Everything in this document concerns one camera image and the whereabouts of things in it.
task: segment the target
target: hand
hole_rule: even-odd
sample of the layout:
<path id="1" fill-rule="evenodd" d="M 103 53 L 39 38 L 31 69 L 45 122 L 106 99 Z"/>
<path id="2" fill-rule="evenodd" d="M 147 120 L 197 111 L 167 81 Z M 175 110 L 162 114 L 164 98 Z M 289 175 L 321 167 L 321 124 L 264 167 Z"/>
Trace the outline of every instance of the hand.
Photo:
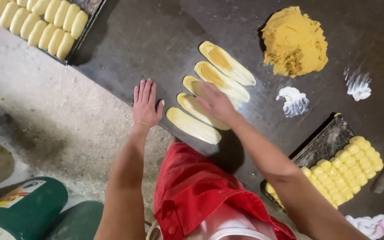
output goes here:
<path id="1" fill-rule="evenodd" d="M 214 84 L 200 82 L 199 86 L 204 91 L 205 96 L 197 96 L 199 102 L 213 117 L 232 126 L 235 116 L 240 114 L 235 111 L 229 98 L 222 93 Z"/>
<path id="2" fill-rule="evenodd" d="M 157 97 L 157 84 L 151 79 L 140 81 L 140 88 L 134 88 L 133 121 L 137 127 L 144 127 L 147 130 L 157 125 L 163 117 L 164 100 L 158 104 L 155 111 Z"/>

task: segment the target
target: person's right hand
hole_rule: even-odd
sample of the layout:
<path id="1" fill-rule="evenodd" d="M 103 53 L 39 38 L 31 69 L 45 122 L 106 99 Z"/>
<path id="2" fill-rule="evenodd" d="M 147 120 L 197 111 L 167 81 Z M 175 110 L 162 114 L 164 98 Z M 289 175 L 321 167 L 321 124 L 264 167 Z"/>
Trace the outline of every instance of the person's right hand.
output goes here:
<path id="1" fill-rule="evenodd" d="M 204 91 L 205 96 L 197 96 L 199 102 L 213 117 L 232 126 L 232 121 L 239 115 L 232 106 L 229 98 L 222 93 L 214 84 L 200 82 L 199 86 Z"/>

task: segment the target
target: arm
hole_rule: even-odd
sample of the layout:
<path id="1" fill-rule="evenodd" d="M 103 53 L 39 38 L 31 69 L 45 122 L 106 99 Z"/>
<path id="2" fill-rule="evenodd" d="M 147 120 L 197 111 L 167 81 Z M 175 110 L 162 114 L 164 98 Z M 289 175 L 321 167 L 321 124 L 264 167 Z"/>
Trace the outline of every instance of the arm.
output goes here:
<path id="1" fill-rule="evenodd" d="M 106 187 L 102 220 L 94 240 L 145 239 L 142 197 L 143 155 L 149 129 L 162 118 L 155 111 L 156 84 L 151 79 L 134 88 L 133 121 L 127 142 L 115 157 Z"/>
<path id="2" fill-rule="evenodd" d="M 254 164 L 274 187 L 299 231 L 316 240 L 368 239 L 345 220 L 287 156 L 235 111 L 225 94 L 212 84 L 200 86 L 206 96 L 197 97 L 197 101 L 232 128 Z"/>

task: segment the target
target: person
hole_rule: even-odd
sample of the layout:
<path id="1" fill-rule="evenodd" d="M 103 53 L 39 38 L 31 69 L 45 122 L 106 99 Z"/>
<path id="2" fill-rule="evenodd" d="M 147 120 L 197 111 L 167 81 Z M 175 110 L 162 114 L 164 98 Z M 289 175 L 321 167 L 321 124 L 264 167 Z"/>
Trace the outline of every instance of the person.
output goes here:
<path id="1" fill-rule="evenodd" d="M 368 239 L 288 157 L 235 111 L 225 94 L 213 84 L 199 86 L 205 97 L 197 97 L 197 101 L 231 127 L 256 168 L 274 187 L 299 232 L 316 240 Z M 162 118 L 164 101 L 157 107 L 155 104 L 156 84 L 142 80 L 134 88 L 134 124 L 114 160 L 95 240 L 145 239 L 143 154 L 149 129 Z M 175 138 L 168 144 L 157 179 L 154 213 L 153 227 L 160 230 L 163 240 L 306 238 L 269 216 L 261 199 L 244 190 L 235 177 Z"/>

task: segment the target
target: person's left hand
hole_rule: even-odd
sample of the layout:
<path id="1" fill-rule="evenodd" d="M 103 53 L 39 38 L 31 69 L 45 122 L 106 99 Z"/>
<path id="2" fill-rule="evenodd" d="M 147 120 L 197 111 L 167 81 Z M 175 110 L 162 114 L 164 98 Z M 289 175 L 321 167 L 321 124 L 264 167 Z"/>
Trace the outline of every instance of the person's left hand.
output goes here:
<path id="1" fill-rule="evenodd" d="M 151 79 L 140 81 L 140 88 L 134 88 L 133 121 L 137 126 L 149 130 L 163 117 L 164 100 L 161 100 L 155 111 L 157 84 Z"/>

